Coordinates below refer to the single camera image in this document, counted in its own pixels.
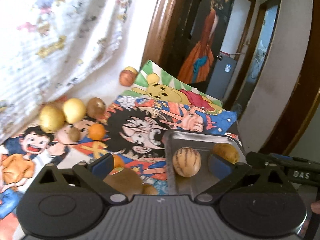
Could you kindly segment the person's right hand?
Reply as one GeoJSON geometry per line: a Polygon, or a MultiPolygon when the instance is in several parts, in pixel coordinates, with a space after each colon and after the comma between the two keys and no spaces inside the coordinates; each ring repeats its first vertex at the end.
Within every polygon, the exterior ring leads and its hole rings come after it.
{"type": "Polygon", "coordinates": [[[311,204],[311,210],[313,213],[320,215],[320,201],[316,201],[311,204]]]}

